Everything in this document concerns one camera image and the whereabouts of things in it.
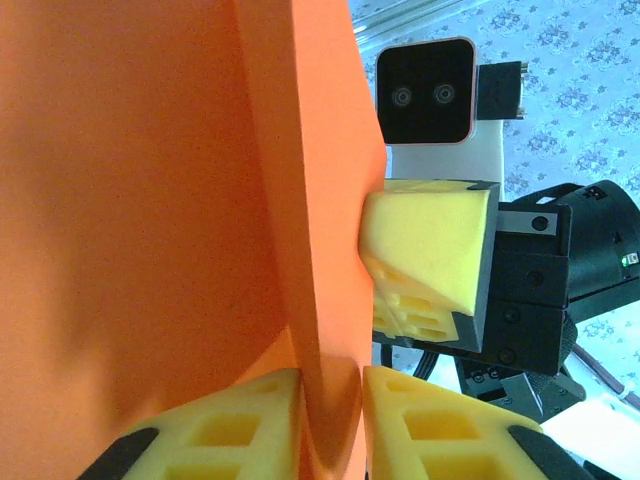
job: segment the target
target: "black camera face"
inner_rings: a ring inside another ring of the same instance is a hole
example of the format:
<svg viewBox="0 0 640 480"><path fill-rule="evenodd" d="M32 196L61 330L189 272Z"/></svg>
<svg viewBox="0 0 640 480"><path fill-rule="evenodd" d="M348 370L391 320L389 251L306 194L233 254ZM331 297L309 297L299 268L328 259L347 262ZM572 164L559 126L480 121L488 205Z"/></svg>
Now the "black camera face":
<svg viewBox="0 0 640 480"><path fill-rule="evenodd" d="M378 57L385 143L459 143L471 133L475 48L463 38L392 47Z"/></svg>

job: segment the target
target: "yellow sponge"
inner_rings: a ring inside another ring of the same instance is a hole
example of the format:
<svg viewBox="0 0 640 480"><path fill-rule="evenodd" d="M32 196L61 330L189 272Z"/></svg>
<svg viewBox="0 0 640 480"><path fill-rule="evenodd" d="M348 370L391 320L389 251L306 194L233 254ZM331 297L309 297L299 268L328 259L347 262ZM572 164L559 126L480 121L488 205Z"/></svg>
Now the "yellow sponge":
<svg viewBox="0 0 640 480"><path fill-rule="evenodd" d="M545 480L507 432L528 418L385 367L365 367L371 480Z"/></svg>
<svg viewBox="0 0 640 480"><path fill-rule="evenodd" d="M280 370L136 425L160 433L124 479L298 478L300 378Z"/></svg>
<svg viewBox="0 0 640 480"><path fill-rule="evenodd" d="M359 250L376 284L374 330L459 339L452 312L475 313L491 195L474 185L387 180L367 197Z"/></svg>

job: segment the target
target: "bolt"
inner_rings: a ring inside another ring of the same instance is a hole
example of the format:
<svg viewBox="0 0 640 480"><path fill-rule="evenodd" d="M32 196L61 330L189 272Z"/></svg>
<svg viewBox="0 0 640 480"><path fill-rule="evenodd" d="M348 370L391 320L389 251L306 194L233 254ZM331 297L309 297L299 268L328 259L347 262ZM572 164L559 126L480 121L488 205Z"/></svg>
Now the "bolt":
<svg viewBox="0 0 640 480"><path fill-rule="evenodd" d="M516 363L516 352L511 350L510 348L504 348L500 354L498 355L500 361L505 365L513 365Z"/></svg>
<svg viewBox="0 0 640 480"><path fill-rule="evenodd" d="M549 227L549 220L547 217L536 217L531 222L531 226L538 232L544 232Z"/></svg>
<svg viewBox="0 0 640 480"><path fill-rule="evenodd" d="M507 308L502 314L502 319L507 323L518 323L520 321L520 312L517 308Z"/></svg>

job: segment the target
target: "orange panel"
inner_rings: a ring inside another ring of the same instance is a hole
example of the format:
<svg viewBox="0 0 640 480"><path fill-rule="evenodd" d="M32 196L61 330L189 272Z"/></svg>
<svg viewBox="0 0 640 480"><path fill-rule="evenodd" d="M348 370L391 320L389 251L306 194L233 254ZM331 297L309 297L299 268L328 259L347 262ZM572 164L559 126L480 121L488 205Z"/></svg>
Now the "orange panel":
<svg viewBox="0 0 640 480"><path fill-rule="evenodd" d="M360 480L360 373L370 363L373 292L357 237L366 194L383 186L386 153L347 2L236 0L236 8L304 372L310 458L316 478Z"/></svg>
<svg viewBox="0 0 640 480"><path fill-rule="evenodd" d="M73 478L286 319L231 2L0 11L0 471Z"/></svg>

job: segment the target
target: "camera lens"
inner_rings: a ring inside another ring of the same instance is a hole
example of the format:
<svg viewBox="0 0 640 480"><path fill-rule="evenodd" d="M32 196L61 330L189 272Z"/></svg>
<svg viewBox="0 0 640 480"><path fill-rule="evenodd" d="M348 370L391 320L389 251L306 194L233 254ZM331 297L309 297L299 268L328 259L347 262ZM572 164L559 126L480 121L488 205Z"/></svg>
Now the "camera lens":
<svg viewBox="0 0 640 480"><path fill-rule="evenodd" d="M446 105L451 102L456 96L456 90L452 85L448 83L443 83L442 85L438 85L436 89L433 91L433 97L436 99L440 105Z"/></svg>
<svg viewBox="0 0 640 480"><path fill-rule="evenodd" d="M393 103L396 107L406 107L411 102L411 90L407 87L397 88L393 92Z"/></svg>

